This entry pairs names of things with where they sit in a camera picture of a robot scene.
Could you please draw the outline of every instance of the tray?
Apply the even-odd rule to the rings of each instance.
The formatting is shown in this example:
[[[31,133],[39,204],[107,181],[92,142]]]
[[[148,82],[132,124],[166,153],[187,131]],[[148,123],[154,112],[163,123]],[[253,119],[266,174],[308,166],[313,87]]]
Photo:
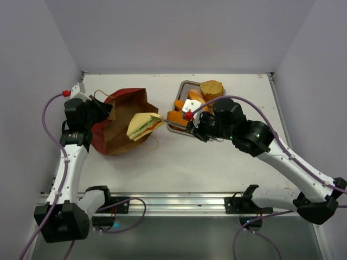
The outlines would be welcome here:
[[[190,81],[190,80],[182,81],[182,83],[178,89],[178,93],[177,93],[175,100],[186,101],[186,99],[188,98],[188,91],[190,89],[197,89],[200,91],[200,84],[201,84],[200,82],[195,82],[195,81]],[[174,133],[184,134],[184,135],[188,135],[188,136],[192,137],[191,134],[186,133],[184,131],[179,131],[179,130],[173,129],[170,125],[168,125],[168,130],[171,132],[174,132]]]

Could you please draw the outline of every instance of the white table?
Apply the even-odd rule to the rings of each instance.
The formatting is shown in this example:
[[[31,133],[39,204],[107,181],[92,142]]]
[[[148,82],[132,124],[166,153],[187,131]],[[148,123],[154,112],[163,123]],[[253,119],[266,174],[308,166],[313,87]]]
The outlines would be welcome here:
[[[172,109],[179,85],[184,80],[218,80],[227,94],[255,103],[285,139],[268,76],[261,75],[86,75],[87,94],[102,89],[113,93],[120,88],[147,90],[148,101],[166,117]],[[247,104],[248,119],[261,120]],[[250,184],[263,187],[293,187],[279,172],[234,148],[230,141],[207,144],[165,126],[153,135],[160,143],[155,151],[135,148],[118,156],[104,156],[91,147],[82,170],[79,192],[89,186],[107,185],[111,192],[230,192],[244,191]],[[151,138],[144,143],[155,146]]]

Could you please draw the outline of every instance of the gray floor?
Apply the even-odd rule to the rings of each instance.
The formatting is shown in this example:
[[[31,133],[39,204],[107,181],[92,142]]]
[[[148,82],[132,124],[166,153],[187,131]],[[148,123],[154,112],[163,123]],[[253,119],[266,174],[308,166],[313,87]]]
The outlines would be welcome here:
[[[119,217],[121,229],[133,217]],[[69,260],[74,259],[233,259],[232,242],[237,217],[147,217],[132,231],[117,235],[91,232],[75,243]],[[292,216],[264,220],[260,232],[278,245],[284,260],[315,259],[322,256],[312,224]],[[69,243],[47,244],[40,237],[33,260],[61,260]],[[261,237],[242,232],[237,240],[239,260],[278,259],[272,245]]]

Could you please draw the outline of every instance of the toy sandwich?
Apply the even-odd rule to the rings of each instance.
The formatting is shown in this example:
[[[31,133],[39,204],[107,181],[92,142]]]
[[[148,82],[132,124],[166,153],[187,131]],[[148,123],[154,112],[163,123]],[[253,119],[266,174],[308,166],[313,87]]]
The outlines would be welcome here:
[[[129,123],[126,135],[129,139],[137,141],[165,124],[162,119],[163,117],[156,113],[135,114]]]

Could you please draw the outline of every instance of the metal tray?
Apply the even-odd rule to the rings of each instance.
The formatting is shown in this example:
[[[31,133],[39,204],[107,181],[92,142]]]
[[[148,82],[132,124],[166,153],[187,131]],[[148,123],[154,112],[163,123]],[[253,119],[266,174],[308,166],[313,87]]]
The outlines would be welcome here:
[[[177,96],[176,96],[175,100],[186,101],[186,99],[188,98],[188,91],[190,89],[197,89],[197,90],[200,91],[200,84],[201,83],[199,83],[199,82],[194,82],[194,81],[190,81],[190,80],[182,81],[182,83],[181,83],[181,85],[180,85],[180,87],[178,89],[178,93],[177,93]],[[173,129],[173,128],[171,128],[170,125],[168,125],[168,130],[171,131],[171,132],[174,132],[174,133],[184,134],[184,135],[188,135],[188,136],[192,137],[191,134],[183,132],[183,131],[179,131],[179,130],[176,130],[176,129]]]

